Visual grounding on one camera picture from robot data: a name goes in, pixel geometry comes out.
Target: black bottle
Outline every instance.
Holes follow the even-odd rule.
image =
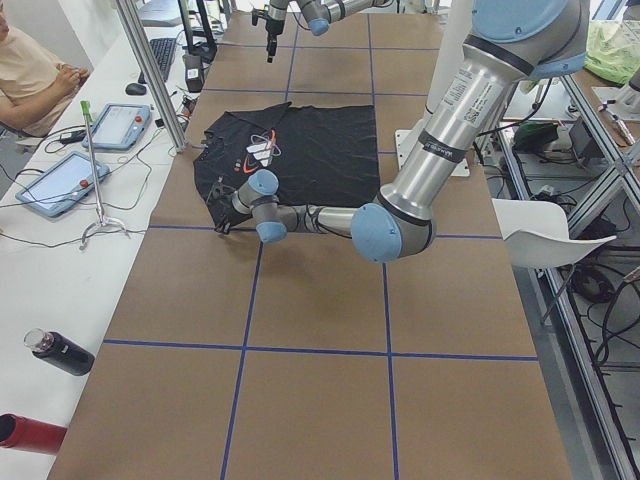
[[[58,332],[45,332],[34,328],[24,337],[25,346],[36,358],[61,368],[71,375],[89,373],[95,357],[84,348],[64,338]]]

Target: blue joint cap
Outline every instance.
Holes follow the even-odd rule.
[[[329,31],[329,22],[324,18],[314,18],[307,25],[309,25],[309,30],[316,37]]]
[[[278,191],[278,177],[269,170],[258,170],[249,177],[248,182],[260,195],[275,195]]]
[[[560,16],[569,0],[475,0],[472,10],[476,35],[494,43],[533,37]]]
[[[377,263],[396,260],[402,250],[400,227],[377,203],[363,205],[351,220],[351,238],[358,253]]]
[[[575,73],[582,70],[584,61],[587,58],[586,53],[581,53],[575,57],[563,58],[554,62],[543,63],[538,65],[531,75],[529,80],[541,80],[543,78],[554,78],[561,75],[568,75],[569,73]]]
[[[262,243],[275,243],[287,236],[287,228],[280,222],[262,222],[256,227]]]

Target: beige shirt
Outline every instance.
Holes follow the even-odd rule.
[[[0,96],[22,105],[53,83],[63,62],[20,29],[10,26],[0,42]],[[24,129],[30,135],[45,136],[73,99],[64,97],[44,118]]]

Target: red cylinder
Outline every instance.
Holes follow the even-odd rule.
[[[67,429],[11,413],[0,416],[0,447],[55,455]]]

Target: keyboard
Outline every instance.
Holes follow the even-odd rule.
[[[158,67],[160,67],[162,79],[166,82],[169,78],[169,70],[171,70],[173,57],[175,56],[177,41],[173,37],[153,38],[149,44],[151,45],[153,55],[158,61]],[[147,83],[144,79],[144,73],[142,72],[140,72],[140,75],[138,76],[138,83]]]

